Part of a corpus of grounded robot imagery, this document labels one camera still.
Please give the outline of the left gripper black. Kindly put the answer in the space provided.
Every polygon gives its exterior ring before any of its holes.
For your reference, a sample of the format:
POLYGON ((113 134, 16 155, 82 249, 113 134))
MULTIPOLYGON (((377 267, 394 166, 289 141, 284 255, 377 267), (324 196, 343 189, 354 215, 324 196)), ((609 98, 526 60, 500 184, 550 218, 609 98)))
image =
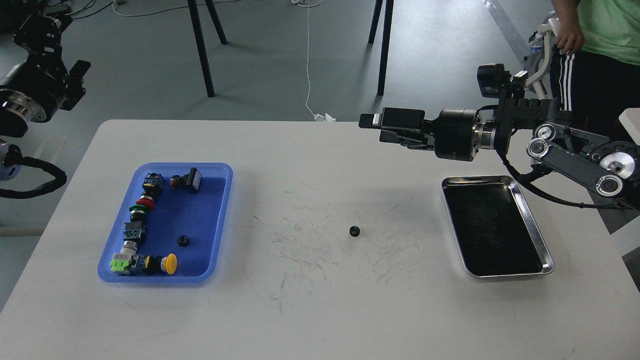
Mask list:
POLYGON ((0 82, 0 134, 21 138, 29 123, 46 123, 58 110, 71 111, 86 94, 84 76, 91 63, 77 60, 67 73, 62 60, 63 32, 73 23, 68 14, 31 14, 13 35, 28 54, 0 82))

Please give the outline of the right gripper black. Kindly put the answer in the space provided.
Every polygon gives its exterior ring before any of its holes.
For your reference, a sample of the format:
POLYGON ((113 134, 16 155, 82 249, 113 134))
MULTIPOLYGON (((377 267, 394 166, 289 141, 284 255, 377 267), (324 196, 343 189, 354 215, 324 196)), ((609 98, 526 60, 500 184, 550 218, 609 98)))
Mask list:
POLYGON ((425 118, 426 112, 421 109, 384 107, 381 112, 361 114, 358 127, 380 129, 382 143, 431 151, 445 160, 473 161, 477 153, 474 127, 478 110, 444 109, 434 120, 425 118))

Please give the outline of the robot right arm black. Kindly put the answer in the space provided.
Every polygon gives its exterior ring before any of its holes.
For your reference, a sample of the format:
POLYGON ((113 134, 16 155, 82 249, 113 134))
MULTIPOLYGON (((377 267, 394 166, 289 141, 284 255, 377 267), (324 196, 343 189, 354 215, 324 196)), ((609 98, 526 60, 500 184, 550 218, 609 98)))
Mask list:
POLYGON ((380 130, 379 141, 409 150, 432 151, 438 158, 471 162, 479 150, 498 153, 508 173, 528 191, 560 205, 586 208, 535 187, 533 182, 556 172, 590 193, 610 199, 597 205, 605 210, 639 209, 639 146, 612 140, 574 127, 570 111, 560 109, 557 98, 525 98, 526 71, 511 75, 502 63, 483 64, 477 70, 483 97, 496 98, 485 105, 493 118, 483 120, 480 110, 444 109, 433 120, 418 109, 385 107, 380 113, 363 113, 361 129, 380 130), (532 130, 525 148, 533 161, 529 173, 519 173, 506 157, 511 136, 532 130))

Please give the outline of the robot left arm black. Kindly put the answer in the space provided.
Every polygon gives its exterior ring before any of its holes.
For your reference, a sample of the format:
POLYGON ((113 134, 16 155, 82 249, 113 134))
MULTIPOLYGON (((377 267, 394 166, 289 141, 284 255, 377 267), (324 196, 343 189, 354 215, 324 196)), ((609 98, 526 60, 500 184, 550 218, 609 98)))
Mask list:
MULTIPOLYGON (((91 64, 78 60, 67 69, 62 59, 62 34, 73 18, 31 14, 16 30, 13 41, 27 51, 23 63, 14 66, 0 82, 1 136, 21 138, 30 123, 46 123, 58 110, 71 111, 86 94, 84 76, 91 64)), ((1 180, 13 179, 23 167, 39 169, 52 180, 31 190, 2 189, 6 199, 32 199, 57 191, 67 174, 51 162, 25 156, 15 144, 1 142, 1 180)))

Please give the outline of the person's hand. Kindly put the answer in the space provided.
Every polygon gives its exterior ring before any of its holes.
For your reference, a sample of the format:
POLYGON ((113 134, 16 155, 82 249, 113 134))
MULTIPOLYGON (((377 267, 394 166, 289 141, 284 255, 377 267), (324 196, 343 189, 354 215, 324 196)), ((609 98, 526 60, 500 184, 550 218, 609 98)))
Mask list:
POLYGON ((578 19, 559 19, 556 46, 563 56, 576 54, 585 45, 585 35, 578 19))

